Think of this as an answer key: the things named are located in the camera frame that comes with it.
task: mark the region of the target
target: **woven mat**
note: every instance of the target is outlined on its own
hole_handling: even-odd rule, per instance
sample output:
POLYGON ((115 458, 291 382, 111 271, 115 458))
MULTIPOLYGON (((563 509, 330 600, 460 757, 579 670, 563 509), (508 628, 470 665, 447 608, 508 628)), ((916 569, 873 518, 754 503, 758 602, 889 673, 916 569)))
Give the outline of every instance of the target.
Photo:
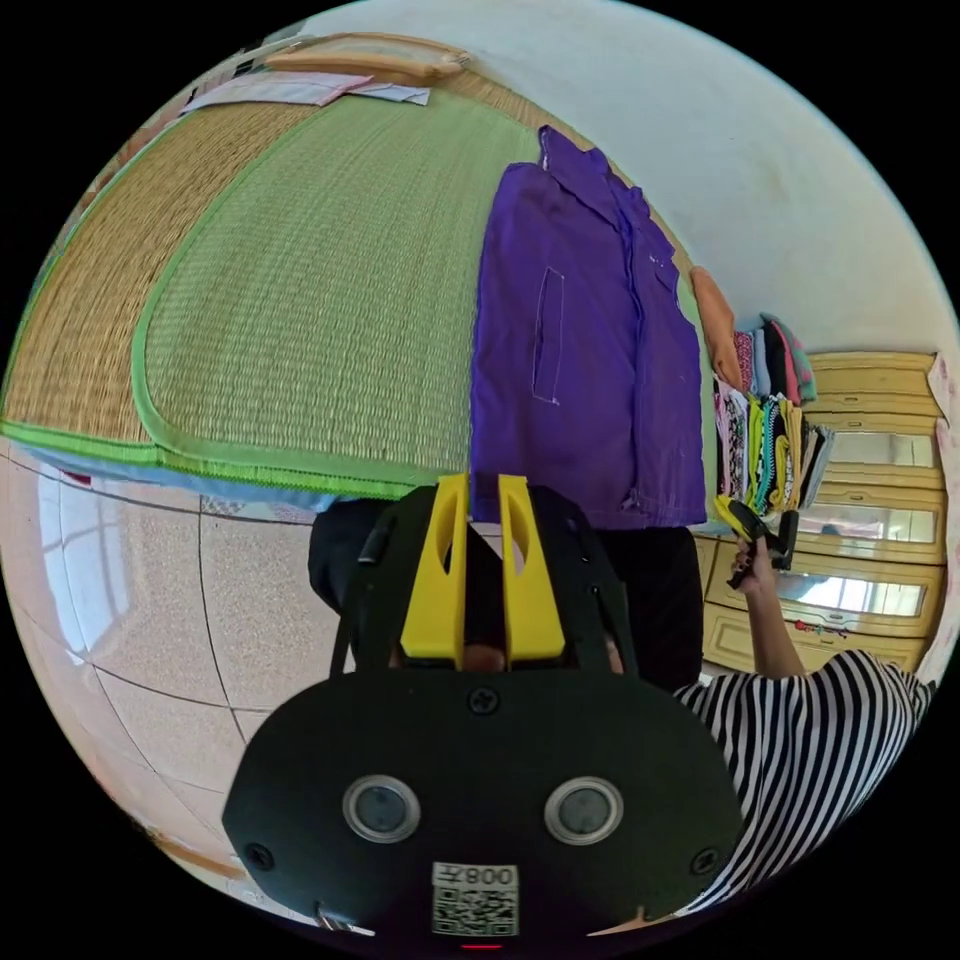
POLYGON ((538 155, 533 131, 446 90, 424 109, 344 97, 278 140, 140 319, 151 437, 340 493, 466 469, 484 230, 504 168, 538 155))
MULTIPOLYGON (((531 131, 546 123, 578 146, 592 146, 557 117, 472 71, 438 86, 431 106, 433 96, 444 89, 493 107, 531 131)), ((105 460, 302 485, 295 471, 281 475, 276 469, 230 468, 157 447, 134 405, 130 369, 137 319, 153 283, 189 231, 248 163, 315 112, 312 107, 263 103, 197 111, 149 147, 98 197, 21 323, 0 400, 4 433, 105 460)), ((689 257, 655 211, 652 215, 676 248, 674 262, 686 283, 689 257)), ((692 298, 681 297, 685 299, 687 307, 692 298)), ((695 302, 692 315, 685 312, 702 338, 695 302)), ((705 361, 703 369, 709 383, 705 361)), ((712 401, 704 409, 704 423, 710 425, 712 401)), ((715 450, 709 442, 704 449, 712 488, 715 450)))
POLYGON ((147 296, 214 197, 316 109, 251 103, 200 110, 127 167, 97 198, 28 307, 3 420, 151 444, 130 384, 130 345, 147 296))

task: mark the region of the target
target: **sticker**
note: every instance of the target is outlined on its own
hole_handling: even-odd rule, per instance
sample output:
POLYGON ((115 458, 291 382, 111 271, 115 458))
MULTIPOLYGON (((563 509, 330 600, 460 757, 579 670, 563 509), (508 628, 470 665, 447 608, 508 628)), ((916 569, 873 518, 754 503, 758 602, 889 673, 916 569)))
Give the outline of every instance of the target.
POLYGON ((433 865, 433 932, 457 937, 515 937, 520 932, 516 867, 433 865))

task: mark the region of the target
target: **person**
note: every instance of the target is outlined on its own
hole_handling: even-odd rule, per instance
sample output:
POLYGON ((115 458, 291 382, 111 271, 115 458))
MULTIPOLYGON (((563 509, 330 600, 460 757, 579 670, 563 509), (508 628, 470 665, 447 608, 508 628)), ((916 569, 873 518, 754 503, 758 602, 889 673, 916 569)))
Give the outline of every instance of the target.
MULTIPOLYGON (((311 532, 308 573, 314 592, 340 613, 357 557, 386 504, 336 503, 311 532)), ((873 655, 850 650, 807 674, 787 632, 777 576, 757 543, 739 589, 745 595, 754 673, 700 682, 703 595, 695 541, 685 528, 597 531, 625 587, 641 678, 666 690, 707 727, 723 751, 744 829, 733 855, 687 916, 763 883, 819 846, 869 798, 909 742, 935 684, 873 655)), ((738 542, 731 573, 747 563, 738 542)), ((611 666, 623 672, 608 644, 611 666)), ((472 528, 467 535, 464 666, 505 666, 501 561, 472 528)), ((399 652, 391 665, 401 666, 399 652)), ((660 918, 656 923, 672 917, 660 918)), ((636 917, 598 934, 650 925, 636 917)))

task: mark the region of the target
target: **purple jacket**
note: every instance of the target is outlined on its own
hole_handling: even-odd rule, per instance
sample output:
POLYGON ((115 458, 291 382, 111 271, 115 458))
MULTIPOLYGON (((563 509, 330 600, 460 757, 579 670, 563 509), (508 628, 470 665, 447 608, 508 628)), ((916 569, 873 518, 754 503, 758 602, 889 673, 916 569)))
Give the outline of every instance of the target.
POLYGON ((474 519, 498 474, 573 500, 597 529, 706 520, 697 334, 673 248, 597 149, 540 129, 511 164, 480 260, 471 386, 474 519))

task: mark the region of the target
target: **black pants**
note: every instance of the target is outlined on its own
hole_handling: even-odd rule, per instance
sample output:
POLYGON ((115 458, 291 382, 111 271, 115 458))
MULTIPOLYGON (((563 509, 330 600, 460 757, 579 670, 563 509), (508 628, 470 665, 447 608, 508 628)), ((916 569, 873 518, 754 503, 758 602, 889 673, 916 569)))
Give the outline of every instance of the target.
MULTIPOLYGON (((387 506, 382 500, 337 503, 313 523, 307 560, 310 586, 338 614, 357 557, 387 506)), ((703 660, 703 594, 690 531, 601 530, 598 535, 626 587, 640 676, 670 693, 696 683, 703 660)), ((464 642, 502 645, 503 633, 501 561, 471 527, 464 642)))

